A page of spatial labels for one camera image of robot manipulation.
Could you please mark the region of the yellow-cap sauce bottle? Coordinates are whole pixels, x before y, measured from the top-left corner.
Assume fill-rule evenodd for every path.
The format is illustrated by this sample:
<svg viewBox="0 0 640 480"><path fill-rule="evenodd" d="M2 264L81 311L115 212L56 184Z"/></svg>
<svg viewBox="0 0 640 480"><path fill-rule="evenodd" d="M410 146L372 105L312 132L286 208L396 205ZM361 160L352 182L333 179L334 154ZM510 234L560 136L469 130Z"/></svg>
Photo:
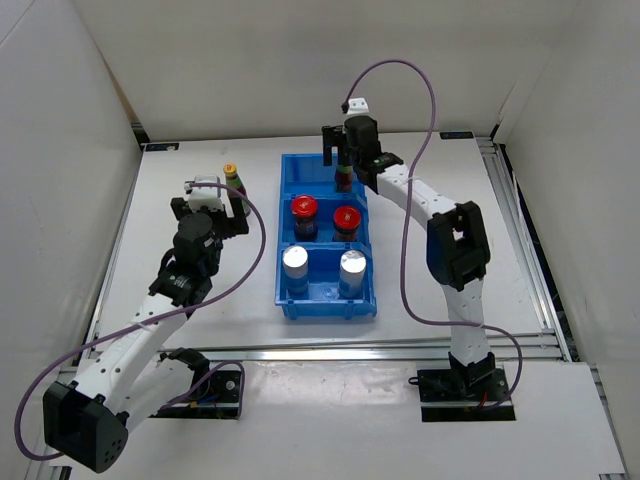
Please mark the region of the yellow-cap sauce bottle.
<svg viewBox="0 0 640 480"><path fill-rule="evenodd" d="M343 155L338 158L336 164L335 175L335 190L339 193L349 193L352 191L354 181L354 169L351 160L347 155Z"/></svg>
<svg viewBox="0 0 640 480"><path fill-rule="evenodd" d="M244 197L247 197L247 191L246 188L244 186L243 181L241 180L238 171L237 171L237 166L234 163L227 163L223 166L223 173L225 176L225 183L227 186L231 187L232 189L234 189L236 192L238 192L239 194L244 195ZM233 192L227 191L227 196L229 198L229 200L231 201L231 199L233 198L238 198L240 199L240 197ZM245 201L245 199L240 199L241 200L241 204L242 204L242 208L243 208L243 214L244 216L248 216L251 213L251 209L249 207L249 205L247 204L247 202Z"/></svg>

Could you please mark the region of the silver-top shaker can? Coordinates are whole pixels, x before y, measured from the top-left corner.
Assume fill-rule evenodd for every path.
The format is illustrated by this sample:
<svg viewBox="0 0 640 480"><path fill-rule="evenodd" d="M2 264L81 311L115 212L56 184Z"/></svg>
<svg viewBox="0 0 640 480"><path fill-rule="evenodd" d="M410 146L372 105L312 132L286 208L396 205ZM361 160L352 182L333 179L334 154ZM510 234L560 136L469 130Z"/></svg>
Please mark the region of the silver-top shaker can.
<svg viewBox="0 0 640 480"><path fill-rule="evenodd" d="M282 254L282 266L285 284L290 294L303 294L307 291L308 280L308 252L299 245L287 247Z"/></svg>
<svg viewBox="0 0 640 480"><path fill-rule="evenodd" d="M341 255L338 292L344 298L361 294L367 270L367 258L359 250L348 250Z"/></svg>

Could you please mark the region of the red-lid sauce jar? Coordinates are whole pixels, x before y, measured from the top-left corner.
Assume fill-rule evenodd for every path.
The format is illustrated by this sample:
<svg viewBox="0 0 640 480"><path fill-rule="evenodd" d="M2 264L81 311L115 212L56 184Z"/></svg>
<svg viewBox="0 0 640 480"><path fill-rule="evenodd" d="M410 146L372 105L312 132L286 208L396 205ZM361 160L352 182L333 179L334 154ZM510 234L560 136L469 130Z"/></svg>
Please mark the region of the red-lid sauce jar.
<svg viewBox="0 0 640 480"><path fill-rule="evenodd" d="M338 207L333 215L335 242L355 242L358 239L357 231L361 224L360 211L350 205Z"/></svg>
<svg viewBox="0 0 640 480"><path fill-rule="evenodd" d="M302 241L314 241L318 227L316 217L318 202L311 195L298 195L291 203L291 213L294 218L294 234Z"/></svg>

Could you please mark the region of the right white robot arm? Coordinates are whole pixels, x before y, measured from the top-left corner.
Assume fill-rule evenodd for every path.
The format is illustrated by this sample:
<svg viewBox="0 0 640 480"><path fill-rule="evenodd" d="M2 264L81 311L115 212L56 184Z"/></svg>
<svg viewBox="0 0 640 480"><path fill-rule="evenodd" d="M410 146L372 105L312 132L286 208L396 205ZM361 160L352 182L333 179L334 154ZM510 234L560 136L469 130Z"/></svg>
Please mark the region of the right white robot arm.
<svg viewBox="0 0 640 480"><path fill-rule="evenodd" d="M383 150L378 123L366 114L321 132L325 165L352 168L362 184L424 229L427 268L443 290L451 329L449 367L427 384L448 399L476 397L495 371L482 301L491 254L480 207L455 202L418 179L415 162Z"/></svg>

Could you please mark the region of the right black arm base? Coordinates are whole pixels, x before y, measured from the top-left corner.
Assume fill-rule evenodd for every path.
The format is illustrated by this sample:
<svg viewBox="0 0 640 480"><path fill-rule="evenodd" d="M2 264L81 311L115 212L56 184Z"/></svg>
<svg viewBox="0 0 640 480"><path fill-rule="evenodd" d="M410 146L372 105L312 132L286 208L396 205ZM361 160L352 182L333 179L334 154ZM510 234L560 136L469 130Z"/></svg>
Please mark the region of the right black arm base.
<svg viewBox="0 0 640 480"><path fill-rule="evenodd" d="M509 422L515 409L505 400L509 385L503 369L466 389L451 370L418 370L408 379L418 388L424 423Z"/></svg>

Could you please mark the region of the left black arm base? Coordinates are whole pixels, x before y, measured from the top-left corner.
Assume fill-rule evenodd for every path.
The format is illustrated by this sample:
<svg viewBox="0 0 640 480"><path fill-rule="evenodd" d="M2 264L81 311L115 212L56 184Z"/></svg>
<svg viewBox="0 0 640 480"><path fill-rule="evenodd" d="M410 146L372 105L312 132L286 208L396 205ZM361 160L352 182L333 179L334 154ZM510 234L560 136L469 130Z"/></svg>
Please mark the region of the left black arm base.
<svg viewBox="0 0 640 480"><path fill-rule="evenodd" d="M207 382L187 400L158 411L154 418L239 420L246 380L244 365L227 361L215 365Z"/></svg>

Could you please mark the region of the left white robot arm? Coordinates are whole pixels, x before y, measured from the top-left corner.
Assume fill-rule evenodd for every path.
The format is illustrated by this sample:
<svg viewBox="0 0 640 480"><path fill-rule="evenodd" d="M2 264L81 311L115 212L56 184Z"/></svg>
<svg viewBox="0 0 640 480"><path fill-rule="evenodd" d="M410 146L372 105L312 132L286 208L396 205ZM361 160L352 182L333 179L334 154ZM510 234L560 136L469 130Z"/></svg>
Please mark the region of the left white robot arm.
<svg viewBox="0 0 640 480"><path fill-rule="evenodd" d="M171 201L178 222L173 247L139 311L134 331L113 340L71 382L55 382L44 394L48 446L95 473L122 454L130 433L172 399L208 400L210 362L194 349L161 352L212 289L224 240L245 234L241 199L227 210L218 189L198 187Z"/></svg>

